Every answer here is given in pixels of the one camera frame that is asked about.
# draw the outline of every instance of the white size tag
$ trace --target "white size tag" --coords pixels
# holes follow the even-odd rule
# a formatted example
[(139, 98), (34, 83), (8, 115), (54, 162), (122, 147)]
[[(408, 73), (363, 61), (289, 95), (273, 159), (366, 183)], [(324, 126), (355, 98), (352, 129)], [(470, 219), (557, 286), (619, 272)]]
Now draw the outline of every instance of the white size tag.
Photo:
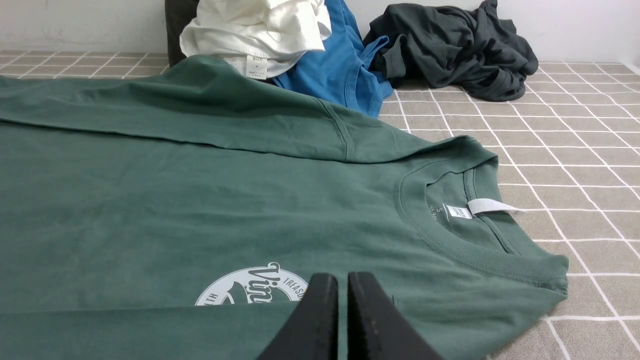
[(246, 77), (265, 80), (267, 78), (267, 59), (246, 56)]
[(447, 205), (447, 210), (449, 215), (454, 218), (473, 218), (473, 215), (471, 215), (467, 208), (457, 208), (455, 206)]
[(471, 214), (489, 213), (492, 211), (506, 211), (508, 213), (526, 212), (518, 208), (514, 208), (511, 205), (503, 204), (493, 199), (474, 199), (471, 200), (467, 206), (471, 210)]

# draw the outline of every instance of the dark green t-shirt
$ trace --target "dark green t-shirt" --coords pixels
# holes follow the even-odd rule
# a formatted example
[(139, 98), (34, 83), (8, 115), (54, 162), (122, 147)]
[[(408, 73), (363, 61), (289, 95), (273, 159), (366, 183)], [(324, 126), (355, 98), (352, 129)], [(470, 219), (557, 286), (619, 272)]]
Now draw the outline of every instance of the dark green t-shirt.
[[(446, 359), (566, 298), (505, 213), (497, 158), (205, 56), (132, 81), (0, 78), (0, 354), (252, 359), (316, 272), (372, 272)], [(341, 357), (344, 316), (341, 313)]]

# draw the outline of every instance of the white grout line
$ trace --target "white grout line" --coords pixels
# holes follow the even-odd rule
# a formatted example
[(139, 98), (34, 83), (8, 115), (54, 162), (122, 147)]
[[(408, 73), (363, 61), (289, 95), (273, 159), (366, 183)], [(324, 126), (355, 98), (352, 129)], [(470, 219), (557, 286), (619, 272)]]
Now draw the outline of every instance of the white grout line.
[(59, 51), (58, 51), (58, 52), (55, 52), (55, 53), (53, 53), (53, 54), (51, 54), (51, 55), (50, 55), (50, 56), (48, 56), (46, 59), (42, 60), (42, 62), (41, 62), (41, 63), (39, 63), (38, 65), (36, 65), (33, 69), (31, 69), (31, 70), (29, 70), (29, 71), (25, 72), (24, 74), (22, 74), (22, 75), (18, 76), (18, 79), (22, 79), (22, 77), (23, 77), (23, 76), (25, 76), (25, 75), (29, 75), (32, 71), (34, 71), (34, 70), (35, 70), (35, 69), (37, 69), (38, 67), (42, 66), (42, 64), (44, 64), (45, 62), (49, 61), (49, 59), (51, 59), (55, 54), (58, 54), (58, 53), (59, 53)]
[(630, 274), (626, 272), (600, 272), (595, 274), (567, 273), (566, 275), (567, 276), (640, 276), (640, 274)]
[(560, 320), (588, 320), (588, 321), (596, 321), (596, 322), (609, 322), (609, 321), (618, 321), (621, 322), (623, 320), (640, 320), (640, 316), (575, 316), (575, 315), (561, 315), (561, 316), (546, 316), (543, 319), (549, 321), (560, 321)]
[(564, 342), (560, 338), (560, 335), (558, 335), (558, 333), (556, 332), (556, 327), (554, 327), (554, 324), (552, 324), (549, 319), (546, 319), (545, 322), (549, 326), (549, 329), (551, 330), (551, 334), (554, 336), (554, 339), (556, 339), (556, 342), (560, 346), (560, 350), (562, 351), (564, 358), (566, 360), (571, 360), (571, 357), (569, 356), (569, 351), (567, 351), (566, 346), (564, 345)]
[(406, 126), (406, 130), (407, 132), (411, 133), (411, 128), (409, 127), (409, 122), (406, 119), (406, 115), (404, 114), (404, 108), (402, 106), (402, 102), (400, 101), (400, 95), (398, 95), (398, 92), (394, 90), (394, 95), (396, 96), (396, 99), (398, 99), (399, 105), (400, 105), (400, 112), (402, 113), (402, 118), (404, 119), (404, 125)]
[(89, 78), (94, 77), (94, 75), (96, 75), (96, 74), (98, 73), (98, 71), (102, 70), (102, 68), (104, 68), (104, 67), (109, 63), (109, 61), (111, 61), (111, 60), (115, 59), (117, 54), (118, 54), (118, 53), (113, 54), (113, 56), (112, 56), (109, 60), (107, 60), (107, 62), (106, 62), (106, 63), (104, 63), (101, 67), (99, 67), (98, 69), (96, 69), (96, 71), (94, 71), (94, 72), (93, 72), (93, 74), (89, 75), (88, 77), (89, 77)]
[(72, 66), (74, 66), (75, 64), (77, 64), (80, 60), (82, 60), (84, 58), (85, 55), (87, 55), (89, 52), (87, 51), (86, 53), (84, 53), (82, 56), (80, 56), (78, 59), (75, 60), (75, 62), (71, 65), (69, 65), (68, 67), (65, 67), (64, 69), (62, 69), (61, 72), (57, 73), (53, 78), (56, 79), (58, 76), (62, 75), (65, 71), (67, 71), (68, 69), (70, 69)]
[(445, 126), (447, 126), (447, 130), (449, 131), (449, 135), (451, 137), (453, 137), (453, 131), (451, 131), (451, 127), (449, 126), (449, 122), (447, 121), (447, 117), (444, 116), (444, 111), (442, 111), (442, 108), (440, 107), (440, 101), (435, 101), (436, 98), (435, 96), (433, 96), (433, 91), (431, 91), (431, 87), (429, 86), (429, 96), (431, 96), (431, 98), (433, 99), (433, 102), (436, 103), (436, 106), (438, 107), (438, 111), (440, 112), (440, 116), (442, 117), (442, 121), (444, 121)]
[(138, 62), (137, 62), (135, 65), (133, 65), (133, 67), (132, 67), (131, 69), (129, 69), (129, 71), (127, 71), (127, 73), (126, 73), (126, 74), (124, 74), (124, 75), (122, 76), (122, 79), (124, 79), (124, 78), (126, 78), (127, 76), (129, 76), (129, 74), (133, 71), (133, 69), (135, 69), (136, 67), (138, 67), (138, 65), (140, 65), (140, 63), (142, 62), (142, 60), (144, 60), (144, 59), (147, 57), (147, 55), (149, 55), (149, 53), (145, 53), (145, 55), (144, 55), (143, 57), (141, 57), (141, 58), (140, 58), (140, 60), (138, 60)]
[[(596, 65), (596, 67), (597, 67), (598, 69), (600, 69), (600, 71), (604, 71), (604, 70), (602, 70), (602, 68), (601, 68), (598, 64), (593, 63), (593, 65)], [(636, 89), (633, 89), (633, 88), (630, 88), (629, 86), (627, 86), (627, 85), (626, 85), (626, 84), (634, 84), (634, 83), (623, 83), (622, 81), (620, 81), (620, 80), (618, 80), (618, 79), (614, 78), (614, 77), (613, 77), (613, 76), (611, 76), (611, 75), (609, 75), (609, 77), (610, 77), (610, 78), (612, 78), (613, 80), (617, 81), (617, 82), (618, 82), (618, 84), (620, 84), (620, 85), (624, 86), (625, 88), (628, 88), (629, 90), (633, 90), (634, 92), (640, 92), (640, 91), (638, 91), (638, 90), (636, 90)]]

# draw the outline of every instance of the printed logo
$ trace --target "printed logo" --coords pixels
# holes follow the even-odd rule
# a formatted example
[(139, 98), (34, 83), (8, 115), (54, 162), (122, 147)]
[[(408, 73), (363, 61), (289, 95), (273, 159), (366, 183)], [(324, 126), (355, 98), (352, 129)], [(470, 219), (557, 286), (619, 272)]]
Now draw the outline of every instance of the printed logo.
[(253, 304), (254, 302), (299, 301), (307, 282), (280, 264), (246, 268), (218, 279), (200, 295), (196, 306)]

